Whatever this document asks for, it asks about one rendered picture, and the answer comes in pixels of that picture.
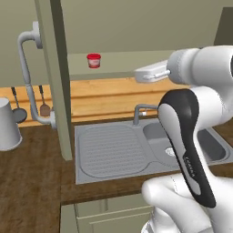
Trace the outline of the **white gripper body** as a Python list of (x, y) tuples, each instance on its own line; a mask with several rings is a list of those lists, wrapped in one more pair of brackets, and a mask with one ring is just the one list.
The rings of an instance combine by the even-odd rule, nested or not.
[(154, 83), (166, 78), (170, 74), (167, 69), (167, 60), (135, 70), (135, 79), (138, 83)]

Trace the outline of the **red jam jar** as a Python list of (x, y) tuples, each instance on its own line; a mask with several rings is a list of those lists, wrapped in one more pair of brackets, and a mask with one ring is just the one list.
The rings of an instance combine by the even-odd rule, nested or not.
[(100, 60), (101, 60), (101, 55), (98, 53), (90, 53), (86, 56), (88, 66), (90, 68), (99, 68), (100, 67)]

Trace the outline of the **dark olive cabinet door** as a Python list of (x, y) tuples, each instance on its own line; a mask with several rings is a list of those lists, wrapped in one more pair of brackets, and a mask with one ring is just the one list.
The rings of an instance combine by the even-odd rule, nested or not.
[(214, 45), (233, 46), (233, 7), (223, 8)]

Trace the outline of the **olive green cabinet door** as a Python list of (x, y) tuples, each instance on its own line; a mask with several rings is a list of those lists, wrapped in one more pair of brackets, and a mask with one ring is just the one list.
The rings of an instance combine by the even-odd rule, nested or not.
[(61, 0), (35, 0), (46, 71), (56, 117), (61, 154), (72, 160), (74, 134), (71, 124), (70, 78)]

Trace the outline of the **grey sink tap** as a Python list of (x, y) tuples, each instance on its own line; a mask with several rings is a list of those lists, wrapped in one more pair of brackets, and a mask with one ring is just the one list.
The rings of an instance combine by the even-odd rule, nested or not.
[(148, 105), (148, 104), (138, 104), (135, 107), (135, 112), (134, 112), (134, 120), (133, 120), (133, 125), (136, 126), (139, 123), (139, 118), (140, 117), (145, 117), (147, 115), (148, 109), (158, 109), (158, 106), (155, 105)]

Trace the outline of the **grey steel sink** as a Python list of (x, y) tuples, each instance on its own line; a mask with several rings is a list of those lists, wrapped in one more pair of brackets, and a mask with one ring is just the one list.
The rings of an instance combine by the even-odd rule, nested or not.
[(156, 118), (75, 127), (78, 185), (176, 171), (176, 156)]

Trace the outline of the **brown hanging spatula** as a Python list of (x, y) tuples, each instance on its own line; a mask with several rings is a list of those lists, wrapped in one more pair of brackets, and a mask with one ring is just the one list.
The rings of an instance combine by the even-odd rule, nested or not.
[(42, 105), (40, 106), (40, 115), (42, 117), (49, 117), (50, 116), (50, 106), (46, 104), (45, 98), (44, 98), (44, 91), (43, 87), (39, 86), (39, 91), (42, 97)]

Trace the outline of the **dark hanging ladle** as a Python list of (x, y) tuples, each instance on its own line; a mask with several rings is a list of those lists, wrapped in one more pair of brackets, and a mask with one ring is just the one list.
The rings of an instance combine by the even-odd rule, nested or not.
[(13, 115), (14, 115), (14, 118), (15, 118), (15, 122), (17, 124), (20, 124), (20, 123), (23, 123), (26, 120), (27, 112), (22, 107), (19, 106), (18, 99), (17, 99), (17, 96), (16, 96), (16, 91), (15, 91), (15, 88), (13, 86), (11, 87), (11, 90), (12, 90), (12, 93), (14, 95), (15, 102), (16, 102), (16, 108), (13, 109)]

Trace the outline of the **olive green drawer front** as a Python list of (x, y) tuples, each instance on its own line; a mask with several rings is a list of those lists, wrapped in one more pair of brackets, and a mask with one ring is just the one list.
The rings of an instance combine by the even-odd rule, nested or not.
[(140, 233), (152, 210), (141, 194), (75, 204), (79, 233)]

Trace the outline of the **pale grey tapered pot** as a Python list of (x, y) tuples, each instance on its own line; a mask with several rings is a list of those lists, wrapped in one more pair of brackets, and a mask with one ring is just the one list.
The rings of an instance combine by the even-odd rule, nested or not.
[(0, 97), (0, 151), (15, 149), (22, 140), (9, 99)]

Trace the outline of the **olive green wall cabinet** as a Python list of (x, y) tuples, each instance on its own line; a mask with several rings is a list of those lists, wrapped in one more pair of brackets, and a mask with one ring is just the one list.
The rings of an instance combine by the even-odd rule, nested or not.
[[(214, 45), (233, 0), (61, 0), (73, 80), (134, 75), (182, 48)], [(101, 55), (90, 68), (86, 56)]]

